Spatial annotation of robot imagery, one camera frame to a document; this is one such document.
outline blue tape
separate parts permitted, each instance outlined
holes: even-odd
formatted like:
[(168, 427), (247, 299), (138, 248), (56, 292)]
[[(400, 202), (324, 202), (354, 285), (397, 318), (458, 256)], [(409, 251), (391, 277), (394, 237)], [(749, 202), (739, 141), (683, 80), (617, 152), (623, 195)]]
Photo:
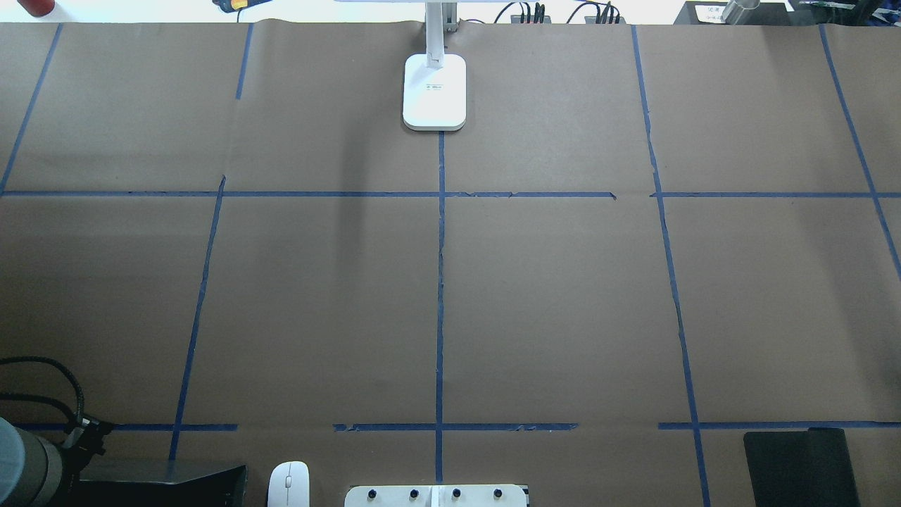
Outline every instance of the blue tape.
[(423, 423), (332, 424), (335, 432), (352, 431), (572, 431), (576, 422), (448, 422), (441, 425)]
[(44, 66), (41, 69), (41, 75), (38, 77), (38, 82), (34, 85), (32, 99), (28, 102), (28, 108), (25, 109), (25, 117), (22, 119), (22, 125), (19, 126), (19, 133), (15, 136), (13, 150), (10, 152), (9, 161), (6, 163), (6, 171), (4, 171), (3, 173), (3, 178), (0, 179), (0, 196), (4, 195), (4, 192), (6, 191), (6, 182), (9, 181), (9, 176), (13, 173), (15, 157), (19, 154), (19, 147), (22, 146), (22, 139), (25, 136), (25, 129), (28, 128), (28, 121), (32, 118), (34, 104), (38, 101), (38, 95), (41, 93), (41, 86), (43, 86), (44, 79), (47, 77), (47, 71), (50, 70), (50, 62), (53, 60), (53, 53), (56, 52), (57, 44), (59, 44), (59, 35), (61, 33), (62, 23), (57, 24), (57, 31), (53, 35), (53, 42), (50, 43), (50, 49), (47, 51), (47, 58), (44, 59)]
[[(20, 422), (13, 424), (26, 431), (62, 431), (66, 425), (57, 423)], [(116, 424), (115, 431), (172, 431), (174, 424)], [(181, 431), (237, 431), (237, 424), (185, 424)]]
[(180, 431), (237, 431), (237, 424), (182, 424)]
[(611, 198), (611, 192), (447, 192), (449, 198)]
[(575, 422), (526, 422), (526, 423), (448, 423), (442, 425), (446, 431), (572, 431), (578, 428)]
[(217, 192), (191, 190), (10, 190), (11, 198), (214, 198)]
[(241, 59), (241, 74), (238, 75), (238, 90), (234, 93), (235, 100), (241, 100), (244, 91), (244, 74), (247, 72), (247, 58), (250, 56), (250, 39), (253, 37), (253, 23), (247, 25), (247, 38), (244, 39), (244, 57)]
[(233, 190), (226, 197), (236, 198), (437, 198), (439, 192), (372, 192), (340, 190), (285, 190), (253, 191)]
[(438, 329), (435, 333), (435, 483), (444, 480), (444, 132), (438, 132)]
[(688, 412), (691, 416), (692, 433), (695, 438), (695, 456), (697, 459), (697, 474), (701, 485), (701, 497), (705, 507), (710, 507), (710, 489), (707, 485), (707, 467), (704, 460), (704, 447), (701, 443), (701, 429), (698, 426), (697, 403), (695, 400), (695, 386), (691, 376), (691, 364), (688, 361), (688, 345), (685, 339), (685, 324), (682, 320), (682, 304), (679, 302), (678, 285), (676, 284), (676, 268), (673, 263), (672, 248), (669, 242), (669, 228), (667, 227), (666, 210), (663, 207), (662, 184), (660, 183), (660, 171), (657, 165), (657, 156), (654, 154), (654, 146), (651, 142), (651, 111), (648, 107), (648, 96), (644, 84), (644, 72), (642, 71), (642, 54), (639, 51), (638, 31), (632, 26), (632, 43), (635, 52), (635, 68), (638, 73), (638, 87), (642, 95), (642, 112), (644, 113), (644, 130), (648, 138), (648, 153), (651, 156), (651, 166), (654, 169), (654, 189), (657, 194), (657, 209), (660, 214), (660, 231), (663, 233), (663, 250), (667, 257), (667, 269), (669, 270), (669, 289), (672, 293), (673, 304), (676, 307), (678, 321), (678, 340), (682, 347), (682, 371), (685, 376), (685, 387), (688, 396)]
[(868, 192), (655, 192), (661, 198), (871, 198)]
[(172, 431), (172, 443), (169, 445), (169, 459), (175, 459), (178, 452), (178, 436), (185, 416), (185, 401), (187, 400), (187, 387), (191, 381), (191, 368), (194, 365), (194, 351), (197, 347), (197, 333), (200, 330), (200, 312), (204, 307), (206, 298), (206, 282), (210, 275), (210, 257), (213, 255), (213, 241), (216, 238), (216, 228), (219, 226), (219, 212), (223, 206), (223, 192), (225, 190), (225, 177), (219, 182), (219, 195), (216, 197), (216, 206), (213, 211), (213, 223), (210, 225), (210, 237), (206, 242), (206, 257), (204, 258), (204, 274), (200, 279), (200, 290), (197, 293), (197, 306), (194, 311), (194, 323), (191, 326), (191, 340), (187, 346), (187, 359), (185, 360), (185, 372), (181, 378), (181, 393), (178, 395), (178, 409), (175, 415), (175, 427)]
[[(211, 190), (8, 190), (8, 198), (215, 198)], [(227, 198), (438, 198), (432, 191), (228, 190)], [(654, 192), (663, 198), (872, 198), (869, 192)], [(611, 198), (611, 192), (445, 192), (445, 198)], [(901, 192), (877, 192), (901, 198)]]
[[(901, 429), (901, 422), (875, 420), (784, 420), (784, 421), (744, 421), (744, 422), (702, 422), (701, 429)], [(664, 431), (685, 431), (693, 428), (688, 422), (661, 422), (658, 429)]]
[(882, 226), (882, 235), (886, 237), (888, 252), (891, 254), (892, 263), (895, 265), (895, 273), (898, 279), (901, 280), (901, 261), (898, 259), (895, 240), (892, 239), (892, 233), (888, 229), (888, 222), (886, 221), (885, 214), (882, 212), (882, 204), (879, 202), (878, 193), (876, 192), (876, 184), (873, 182), (873, 176), (869, 172), (869, 165), (867, 165), (867, 158), (863, 155), (863, 148), (860, 146), (857, 128), (854, 127), (854, 121), (851, 119), (851, 110), (848, 109), (848, 103), (845, 101), (844, 92), (842, 92), (842, 83), (839, 82), (838, 72), (835, 71), (833, 54), (829, 50), (829, 41), (826, 38), (826, 27), (824, 24), (820, 25), (820, 40), (823, 41), (823, 51), (826, 54), (826, 63), (829, 64), (829, 72), (833, 75), (835, 91), (838, 93), (839, 102), (842, 104), (842, 112), (845, 115), (845, 122), (848, 124), (848, 130), (851, 131), (851, 139), (854, 141), (854, 149), (857, 150), (857, 157), (860, 159), (861, 168), (863, 168), (863, 176), (867, 179), (869, 193), (873, 197), (873, 206), (876, 208), (876, 215), (879, 217), (879, 225)]

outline sticker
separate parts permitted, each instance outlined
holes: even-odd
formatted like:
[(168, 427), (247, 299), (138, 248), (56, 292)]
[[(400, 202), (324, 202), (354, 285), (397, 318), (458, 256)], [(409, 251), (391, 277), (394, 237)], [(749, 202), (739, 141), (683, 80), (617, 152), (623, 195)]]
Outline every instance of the sticker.
[(725, 24), (722, 5), (695, 5), (697, 20), (701, 23)]

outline black box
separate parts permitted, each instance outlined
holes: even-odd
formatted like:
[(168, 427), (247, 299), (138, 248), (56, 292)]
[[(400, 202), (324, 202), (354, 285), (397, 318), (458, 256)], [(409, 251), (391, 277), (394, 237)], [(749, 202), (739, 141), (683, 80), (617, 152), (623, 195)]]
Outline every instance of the black box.
[(81, 473), (70, 505), (243, 507), (247, 466), (97, 457)]

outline red cup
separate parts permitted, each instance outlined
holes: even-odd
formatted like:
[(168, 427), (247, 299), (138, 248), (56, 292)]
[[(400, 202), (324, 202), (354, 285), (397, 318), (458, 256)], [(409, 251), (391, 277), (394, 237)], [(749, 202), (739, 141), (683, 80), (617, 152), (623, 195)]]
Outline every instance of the red cup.
[(56, 0), (19, 0), (19, 5), (28, 11), (28, 14), (39, 18), (50, 14), (53, 7), (56, 7)]

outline gray cylinder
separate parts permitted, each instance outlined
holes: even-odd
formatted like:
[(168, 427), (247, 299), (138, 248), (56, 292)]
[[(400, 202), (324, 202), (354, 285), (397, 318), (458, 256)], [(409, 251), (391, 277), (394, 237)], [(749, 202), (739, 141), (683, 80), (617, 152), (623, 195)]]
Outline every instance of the gray cylinder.
[(0, 419), (0, 505), (42, 507), (63, 478), (59, 449), (46, 439)]

